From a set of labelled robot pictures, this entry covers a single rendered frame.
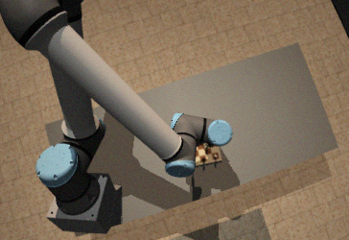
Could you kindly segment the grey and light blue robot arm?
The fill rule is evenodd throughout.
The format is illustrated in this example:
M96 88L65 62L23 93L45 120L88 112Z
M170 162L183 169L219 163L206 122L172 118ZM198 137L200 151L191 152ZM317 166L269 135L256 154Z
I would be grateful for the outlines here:
M60 143L39 156L35 170L67 215L83 214L100 196L98 181L86 172L105 137L105 123L93 114L91 98L166 162L165 171L173 177L195 172L197 146L224 146L233 134L223 120L184 113L175 113L169 126L82 39L81 2L0 0L12 37L49 61L66 125L63 121Z

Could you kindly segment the chessboard with pieces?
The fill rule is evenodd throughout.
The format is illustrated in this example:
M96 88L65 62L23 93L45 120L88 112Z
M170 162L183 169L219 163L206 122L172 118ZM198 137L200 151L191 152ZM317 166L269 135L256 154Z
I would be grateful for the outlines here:
M214 157L214 155L218 157ZM203 157L205 161L202 160ZM212 148L209 148L205 143L197 147L196 166L216 161L221 161L220 147L213 145Z

